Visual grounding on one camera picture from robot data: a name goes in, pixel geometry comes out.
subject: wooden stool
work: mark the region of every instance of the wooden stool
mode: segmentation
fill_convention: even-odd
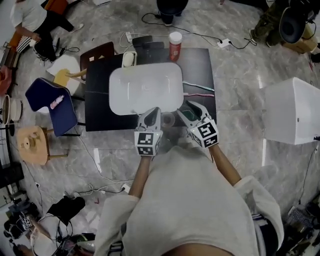
[[[42,166],[52,158],[66,158],[67,154],[50,155],[47,135],[53,131],[40,126],[19,129],[17,143],[21,158],[26,162]]]

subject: pink object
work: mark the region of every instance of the pink object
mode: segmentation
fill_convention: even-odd
[[[170,52],[170,60],[176,62],[180,56],[181,50],[181,42],[182,42],[182,34],[179,32],[172,32],[169,35],[169,52]]]
[[[4,79],[0,80],[0,96],[5,96],[12,82],[12,70],[6,66],[2,66],[0,73],[4,76]]]
[[[53,110],[60,102],[62,102],[64,97],[64,95],[60,95],[58,98],[56,98],[55,101],[50,104],[50,108]]]

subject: black tabletop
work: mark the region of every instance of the black tabletop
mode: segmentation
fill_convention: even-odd
[[[93,61],[87,68],[85,91],[85,127],[87,132],[126,130],[137,126],[137,115],[117,115],[109,106],[109,77],[122,65],[123,55],[115,55],[108,59]],[[169,49],[137,50],[137,65],[171,62]],[[182,48],[176,62],[182,70],[182,79],[190,84],[197,84],[214,89],[214,79],[208,49]],[[188,94],[215,94],[213,91],[183,85]],[[214,97],[188,96],[185,100],[195,101],[204,105],[212,118],[217,122],[216,100]],[[180,118],[175,115],[174,126],[183,126]]]

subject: speaker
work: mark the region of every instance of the speaker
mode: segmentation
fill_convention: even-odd
[[[295,44],[303,36],[306,21],[303,14],[297,13],[292,8],[286,8],[280,20],[279,32],[284,41]]]

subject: white sweater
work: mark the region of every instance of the white sweater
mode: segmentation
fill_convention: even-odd
[[[248,194],[253,195],[254,212],[244,200]],[[155,157],[140,200],[116,195],[105,201],[94,256],[107,255],[118,240],[126,256],[161,256],[187,243],[212,245],[235,256],[258,256],[252,214],[271,221],[280,246],[280,208],[256,179],[249,176],[232,187],[202,151],[175,146]]]

